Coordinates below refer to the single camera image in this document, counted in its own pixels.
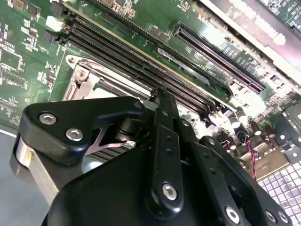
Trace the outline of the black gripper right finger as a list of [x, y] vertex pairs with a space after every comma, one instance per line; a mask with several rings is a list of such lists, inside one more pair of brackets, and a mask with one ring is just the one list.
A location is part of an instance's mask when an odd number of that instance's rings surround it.
[[193, 127], [177, 118], [184, 207], [176, 226], [290, 226], [285, 211], [212, 137], [198, 139]]

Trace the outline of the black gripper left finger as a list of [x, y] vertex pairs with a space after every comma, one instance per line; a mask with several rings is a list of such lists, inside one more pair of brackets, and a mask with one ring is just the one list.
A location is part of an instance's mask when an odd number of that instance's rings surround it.
[[155, 89], [148, 101], [110, 97], [27, 106], [14, 158], [52, 205], [69, 182], [132, 150], [150, 150], [144, 195], [154, 216], [177, 216], [184, 206], [174, 96]]

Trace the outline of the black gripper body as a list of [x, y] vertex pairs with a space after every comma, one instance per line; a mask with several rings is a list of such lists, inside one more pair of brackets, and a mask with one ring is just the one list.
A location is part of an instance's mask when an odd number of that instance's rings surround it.
[[43, 221], [45, 226], [218, 226], [200, 174], [181, 163], [182, 211], [159, 220], [147, 209], [144, 195], [150, 150], [124, 153], [69, 182], [57, 194]]

